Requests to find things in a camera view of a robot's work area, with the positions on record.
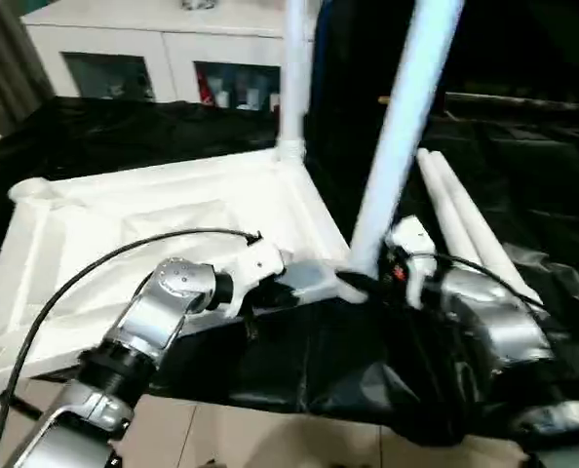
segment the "black cloth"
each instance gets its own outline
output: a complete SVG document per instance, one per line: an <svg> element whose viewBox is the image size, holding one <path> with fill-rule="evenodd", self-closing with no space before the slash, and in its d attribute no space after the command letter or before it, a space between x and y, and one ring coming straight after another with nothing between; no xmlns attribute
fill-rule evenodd
<svg viewBox="0 0 579 468"><path fill-rule="evenodd" d="M0 245L13 208L7 190L20 180L261 149L274 144L276 128L266 114L182 102L55 99L0 140ZM337 161L331 152L307 158L347 238L371 158L374 131L365 128L362 139L350 130L338 133L331 144ZM526 281L572 326L578 341L568 349L579 375L579 133L574 132L437 118L422 144L446 155ZM358 168L354 177L346 175L352 164ZM344 207L351 214L344 214ZM444 249L415 168L397 217L407 214L418 215ZM149 391L380 423L419 444L453 444L469 432L508 436L484 417L486 405L470 405L455 386L431 374L441 369L424 366L429 359L410 351L430 350L417 346L410 333L425 318L411 326L398 312L334 299L258 319L256 341L247 340L240 324L183 338ZM574 392L579 397L579 386Z"/></svg>

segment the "floor tile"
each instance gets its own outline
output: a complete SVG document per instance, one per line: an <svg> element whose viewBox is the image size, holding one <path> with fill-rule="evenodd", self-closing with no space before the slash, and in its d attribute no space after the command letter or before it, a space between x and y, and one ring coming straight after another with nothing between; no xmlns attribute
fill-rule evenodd
<svg viewBox="0 0 579 468"><path fill-rule="evenodd" d="M199 405L179 468L380 465L378 426L313 416Z"/></svg>
<svg viewBox="0 0 579 468"><path fill-rule="evenodd" d="M117 445L126 468L176 468L196 404L145 395Z"/></svg>
<svg viewBox="0 0 579 468"><path fill-rule="evenodd" d="M383 468L518 468L526 455L511 442L467 437L454 448L422 448L382 432Z"/></svg>

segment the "white pole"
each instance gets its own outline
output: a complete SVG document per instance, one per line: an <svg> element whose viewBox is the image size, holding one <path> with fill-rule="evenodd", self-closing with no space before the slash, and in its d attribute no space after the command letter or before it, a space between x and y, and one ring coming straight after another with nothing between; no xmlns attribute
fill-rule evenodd
<svg viewBox="0 0 579 468"><path fill-rule="evenodd" d="M351 267L373 277L464 0L417 0L352 238Z"/></svg>
<svg viewBox="0 0 579 468"><path fill-rule="evenodd" d="M305 0L286 3L285 62L281 70L281 129L279 147L282 155L304 156L302 132L303 88L307 77L305 41Z"/></svg>
<svg viewBox="0 0 579 468"><path fill-rule="evenodd" d="M474 243L482 264L504 279L518 293L540 301L541 298L537 292L527 285L520 272L517 271L517 268L509 259L500 241L495 237L483 214L458 179L458 176L456 176L452 167L447 163L443 154L439 151L433 151L428 155L428 159L431 160L433 167L439 172L439 176L444 183L444 189L447 191L447 195L454 204L454 208Z"/></svg>
<svg viewBox="0 0 579 468"><path fill-rule="evenodd" d="M439 170L431 160L431 153L427 149L417 150L417 164L422 173L428 195L433 201L433 208L439 221L439 227L444 234L447 251L474 263L481 263L474 243L467 234L465 225L458 215L454 203L449 198Z"/></svg>

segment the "robotic arm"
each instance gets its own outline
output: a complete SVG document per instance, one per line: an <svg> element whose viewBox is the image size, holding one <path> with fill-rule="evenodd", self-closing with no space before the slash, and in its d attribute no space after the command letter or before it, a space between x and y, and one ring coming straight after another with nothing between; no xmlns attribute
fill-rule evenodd
<svg viewBox="0 0 579 468"><path fill-rule="evenodd" d="M247 248L224 271L168 258L158 265L108 331L81 358L69 381L4 465L7 468L123 466L109 441L120 440L134 408L193 314L231 319L259 281L284 270L265 240Z"/></svg>

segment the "white foam board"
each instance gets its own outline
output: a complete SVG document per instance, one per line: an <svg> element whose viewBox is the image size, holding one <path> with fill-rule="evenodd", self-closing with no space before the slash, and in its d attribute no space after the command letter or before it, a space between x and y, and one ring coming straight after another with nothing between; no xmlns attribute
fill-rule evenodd
<svg viewBox="0 0 579 468"><path fill-rule="evenodd" d="M59 181L29 179L0 253L0 392L20 344L49 297L84 266L137 239L191 227L261 232L289 262L344 264L348 246L304 166L276 149ZM24 377L75 365L98 344L140 280L167 256L221 267L243 240L206 234L126 253L74 287L39 331ZM304 289L330 295L330 277ZM215 326L192 324L185 333Z"/></svg>

